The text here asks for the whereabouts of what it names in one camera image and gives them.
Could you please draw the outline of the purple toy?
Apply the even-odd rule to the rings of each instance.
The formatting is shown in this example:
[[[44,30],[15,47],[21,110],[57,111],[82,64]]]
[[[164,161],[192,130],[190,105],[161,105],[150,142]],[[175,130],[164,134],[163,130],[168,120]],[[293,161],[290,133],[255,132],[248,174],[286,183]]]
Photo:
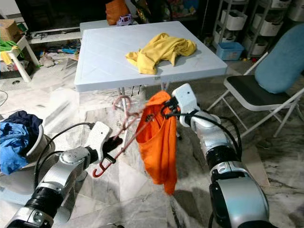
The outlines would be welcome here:
[[[119,19],[116,22],[116,26],[128,26],[133,23],[132,15],[126,14],[119,17]]]

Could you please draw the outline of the small yellow cloth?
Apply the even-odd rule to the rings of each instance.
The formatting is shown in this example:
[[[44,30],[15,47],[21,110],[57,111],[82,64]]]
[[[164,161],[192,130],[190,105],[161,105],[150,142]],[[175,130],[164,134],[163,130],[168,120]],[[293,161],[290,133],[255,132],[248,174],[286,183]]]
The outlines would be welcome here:
[[[2,62],[6,63],[7,65],[10,65],[13,62],[13,60],[11,59],[10,51],[1,51],[0,59],[2,60]]]

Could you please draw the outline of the white folding table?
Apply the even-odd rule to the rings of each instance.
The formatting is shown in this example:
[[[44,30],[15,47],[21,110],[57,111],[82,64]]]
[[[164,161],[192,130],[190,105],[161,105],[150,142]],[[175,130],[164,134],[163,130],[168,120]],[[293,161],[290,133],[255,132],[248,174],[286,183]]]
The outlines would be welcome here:
[[[126,54],[143,48],[159,33],[193,41],[197,50],[188,57],[178,57],[175,67],[167,61],[158,64],[156,75],[139,74]],[[178,21],[87,29],[82,34],[82,46],[74,85],[79,93],[124,89],[139,85],[184,82],[226,74],[227,64]]]

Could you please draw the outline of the white folding chair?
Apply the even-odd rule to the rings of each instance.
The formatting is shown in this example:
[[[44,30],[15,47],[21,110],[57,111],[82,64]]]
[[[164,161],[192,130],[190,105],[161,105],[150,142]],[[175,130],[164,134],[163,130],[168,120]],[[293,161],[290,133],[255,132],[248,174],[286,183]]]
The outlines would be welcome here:
[[[283,126],[287,123],[291,113],[293,113],[297,107],[298,101],[304,96],[304,87],[293,95],[289,95],[287,93],[269,93],[258,84],[254,75],[249,74],[257,67],[258,64],[261,63],[264,58],[266,58],[268,54],[269,52],[266,52],[264,55],[262,55],[261,58],[247,70],[245,75],[228,76],[223,83],[226,87],[226,91],[208,107],[208,110],[211,110],[221,101],[226,104],[239,123],[241,123],[246,129],[242,135],[251,133],[253,130],[264,124],[267,120],[275,117],[280,122],[280,125],[273,134],[274,137],[277,137]],[[245,122],[243,122],[243,120],[239,117],[239,114],[226,100],[225,97],[228,94],[231,94],[235,100],[241,104],[241,106],[250,111],[269,111],[269,114],[254,124],[254,126],[249,127],[245,124]]]

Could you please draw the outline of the yellow garment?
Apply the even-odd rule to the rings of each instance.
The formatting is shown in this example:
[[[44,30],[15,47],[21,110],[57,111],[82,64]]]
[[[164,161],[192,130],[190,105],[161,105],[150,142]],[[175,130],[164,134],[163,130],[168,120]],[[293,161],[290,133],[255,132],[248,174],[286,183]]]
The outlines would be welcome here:
[[[189,56],[196,50],[196,43],[189,39],[159,33],[137,52],[126,54],[125,58],[131,65],[137,67],[139,74],[155,75],[156,65],[159,62],[169,61],[174,66],[178,56]]]

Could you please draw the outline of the orange t-shirt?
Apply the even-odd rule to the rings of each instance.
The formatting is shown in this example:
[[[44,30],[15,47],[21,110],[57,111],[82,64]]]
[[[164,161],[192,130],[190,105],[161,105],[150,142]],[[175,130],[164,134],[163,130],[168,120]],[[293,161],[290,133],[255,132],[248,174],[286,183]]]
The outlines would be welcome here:
[[[154,184],[164,186],[167,195],[173,195],[177,182],[176,146],[177,120],[163,117],[165,102],[171,98],[166,91],[154,94],[142,111],[135,137],[146,173]]]

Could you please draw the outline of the orange bag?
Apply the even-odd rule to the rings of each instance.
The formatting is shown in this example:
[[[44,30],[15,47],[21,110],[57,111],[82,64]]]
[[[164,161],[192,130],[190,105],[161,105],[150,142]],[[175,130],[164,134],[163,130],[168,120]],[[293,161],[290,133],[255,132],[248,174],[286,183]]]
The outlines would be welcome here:
[[[108,0],[105,4],[106,20],[109,25],[116,25],[120,17],[130,14],[124,0]]]

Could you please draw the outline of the navy garment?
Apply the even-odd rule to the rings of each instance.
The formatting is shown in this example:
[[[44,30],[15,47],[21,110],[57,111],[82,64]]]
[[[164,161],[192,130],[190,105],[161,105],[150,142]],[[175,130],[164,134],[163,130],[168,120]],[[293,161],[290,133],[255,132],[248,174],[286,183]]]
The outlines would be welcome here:
[[[43,119],[21,110],[11,114],[3,122],[22,124],[28,130],[29,142],[35,143],[39,135],[39,126],[43,123]]]

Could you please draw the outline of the blue plastic box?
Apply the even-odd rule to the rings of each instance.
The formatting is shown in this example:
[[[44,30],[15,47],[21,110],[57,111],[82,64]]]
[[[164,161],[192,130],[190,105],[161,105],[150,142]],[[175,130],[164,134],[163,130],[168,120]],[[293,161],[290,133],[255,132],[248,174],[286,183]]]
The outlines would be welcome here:
[[[237,42],[219,43],[215,54],[224,61],[237,61],[245,48]]]

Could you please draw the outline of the blue shirt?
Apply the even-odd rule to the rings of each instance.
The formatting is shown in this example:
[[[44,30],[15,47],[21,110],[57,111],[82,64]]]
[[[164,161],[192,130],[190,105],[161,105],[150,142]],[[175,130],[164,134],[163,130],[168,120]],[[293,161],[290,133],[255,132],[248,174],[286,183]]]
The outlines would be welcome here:
[[[0,123],[0,171],[9,175],[28,164],[21,152],[30,141],[26,126],[19,123]]]

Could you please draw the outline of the white low bench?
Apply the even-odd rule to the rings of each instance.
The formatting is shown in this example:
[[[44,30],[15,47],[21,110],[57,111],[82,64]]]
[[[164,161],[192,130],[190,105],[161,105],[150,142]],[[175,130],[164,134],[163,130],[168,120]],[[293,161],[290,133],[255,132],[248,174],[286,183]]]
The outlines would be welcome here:
[[[80,28],[58,28],[42,30],[39,32],[30,32],[28,37],[29,44],[54,43],[65,40],[81,39]]]

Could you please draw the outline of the red plastic hanger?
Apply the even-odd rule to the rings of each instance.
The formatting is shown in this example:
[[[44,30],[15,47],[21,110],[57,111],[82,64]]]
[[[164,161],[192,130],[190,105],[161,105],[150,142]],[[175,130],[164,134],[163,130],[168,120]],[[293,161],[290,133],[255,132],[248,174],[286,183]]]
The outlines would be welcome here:
[[[147,126],[148,124],[148,118],[143,114],[143,111],[131,111],[131,104],[132,101],[130,97],[127,95],[120,95],[119,97],[116,98],[116,100],[113,102],[113,109],[119,108],[117,105],[119,102],[123,102],[123,111],[125,118],[120,122],[120,128],[119,132],[116,133],[115,135],[119,136],[120,138],[123,139],[122,145],[117,147],[115,150],[110,152],[111,154],[117,161],[117,158],[123,154],[128,146],[131,145],[136,139],[136,137],[141,134],[141,130],[135,131],[134,135],[131,135],[131,137],[128,137],[128,130],[131,126],[133,126],[136,123],[139,123],[143,121],[144,125]],[[108,159],[102,158],[100,162],[98,162],[97,166],[93,171],[91,172],[91,175],[94,178],[98,178],[104,174],[104,172],[115,163],[111,163]]]

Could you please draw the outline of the white storage shelf rack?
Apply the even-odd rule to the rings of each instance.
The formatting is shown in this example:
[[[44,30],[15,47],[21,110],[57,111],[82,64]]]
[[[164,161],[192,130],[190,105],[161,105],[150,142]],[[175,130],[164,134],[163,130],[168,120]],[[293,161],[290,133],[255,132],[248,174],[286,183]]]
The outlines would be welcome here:
[[[260,58],[274,42],[292,0],[253,0],[243,46],[248,58]]]
[[[217,48],[220,43],[235,42],[245,27],[245,14],[249,0],[218,0],[218,11],[212,28],[213,41]]]

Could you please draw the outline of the cardboard box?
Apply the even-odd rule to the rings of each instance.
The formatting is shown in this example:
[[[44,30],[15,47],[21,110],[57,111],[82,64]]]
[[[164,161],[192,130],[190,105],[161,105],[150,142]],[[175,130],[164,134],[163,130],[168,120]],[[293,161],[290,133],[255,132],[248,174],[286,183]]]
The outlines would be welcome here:
[[[0,20],[0,40],[18,42],[21,38],[21,30],[14,19]]]

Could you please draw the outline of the black television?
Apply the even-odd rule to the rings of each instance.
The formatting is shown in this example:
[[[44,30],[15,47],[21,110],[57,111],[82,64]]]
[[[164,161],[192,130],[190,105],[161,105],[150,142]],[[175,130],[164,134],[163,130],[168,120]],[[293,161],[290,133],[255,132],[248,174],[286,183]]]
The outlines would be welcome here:
[[[77,28],[82,22],[106,19],[109,0],[15,0],[31,32]]]

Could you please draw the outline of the white laundry basket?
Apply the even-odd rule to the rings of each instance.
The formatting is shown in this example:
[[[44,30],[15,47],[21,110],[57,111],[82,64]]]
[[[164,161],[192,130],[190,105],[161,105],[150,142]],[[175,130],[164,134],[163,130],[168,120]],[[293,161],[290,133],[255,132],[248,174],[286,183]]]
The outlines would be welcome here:
[[[54,150],[54,143],[51,143],[49,149],[47,144],[50,141],[48,135],[44,134],[44,128],[42,125],[39,126],[39,135],[36,142],[30,142],[28,147],[21,152],[28,164],[21,169],[15,171],[12,174],[2,174],[0,172],[0,181],[11,181],[24,184],[27,187],[34,185],[33,178],[36,167],[41,167],[45,153]]]

